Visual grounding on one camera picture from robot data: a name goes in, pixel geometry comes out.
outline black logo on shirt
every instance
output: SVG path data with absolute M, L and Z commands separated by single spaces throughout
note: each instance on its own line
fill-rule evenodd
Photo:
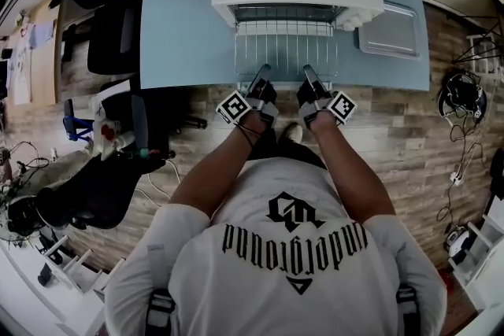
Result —
M 365 229 L 359 223 L 347 224 L 316 241 L 295 236 L 289 242 L 264 241 L 254 232 L 226 224 L 222 251 L 235 250 L 239 258 L 253 266 L 283 271 L 287 281 L 303 295 L 313 279 L 297 276 L 315 275 L 328 268 L 338 271 L 343 259 L 352 257 L 367 245 Z
M 291 201 L 289 206 L 283 209 L 283 215 L 280 214 L 280 208 L 278 206 L 278 201 L 281 199 Z M 316 228 L 319 228 L 325 223 L 325 221 L 315 219 L 314 207 L 286 192 L 282 192 L 276 198 L 269 201 L 269 214 L 266 217 L 275 223 L 284 222 L 285 228 L 287 228 L 289 232 L 298 228 L 300 223 L 311 223 Z

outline white t-shirt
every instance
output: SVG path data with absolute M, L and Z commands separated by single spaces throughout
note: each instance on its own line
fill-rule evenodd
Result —
M 300 161 L 246 163 L 211 223 L 190 206 L 160 208 L 106 288 L 112 336 L 144 334 L 148 246 L 164 247 L 182 335 L 403 334 L 404 282 L 417 292 L 421 334 L 443 325 L 443 281 L 402 223 L 355 223 L 327 171 Z

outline shoe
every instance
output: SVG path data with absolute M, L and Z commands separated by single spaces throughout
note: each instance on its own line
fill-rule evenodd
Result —
M 284 130 L 282 135 L 280 136 L 280 141 L 282 139 L 288 138 L 294 143 L 301 144 L 302 141 L 302 127 L 300 124 L 292 122 L 289 124 Z

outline hand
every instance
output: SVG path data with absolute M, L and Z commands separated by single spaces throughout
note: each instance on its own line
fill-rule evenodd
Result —
M 268 127 L 267 123 L 261 119 L 258 111 L 250 111 L 239 122 L 243 127 L 257 132 L 262 135 L 262 132 Z
M 336 118 L 329 111 L 319 111 L 317 117 L 309 124 L 309 129 L 314 135 L 320 133 L 328 128 L 336 128 Z

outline paper on wall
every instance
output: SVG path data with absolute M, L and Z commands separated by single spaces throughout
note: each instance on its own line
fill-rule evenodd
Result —
M 52 20 L 49 23 L 37 24 L 31 27 L 29 35 L 30 48 L 37 49 L 53 38 L 55 26 L 56 20 Z
M 8 79 L 9 84 L 13 83 L 14 105 L 32 102 L 32 51 L 29 45 L 31 30 L 31 24 L 21 30 L 21 38 L 14 54 L 12 76 Z

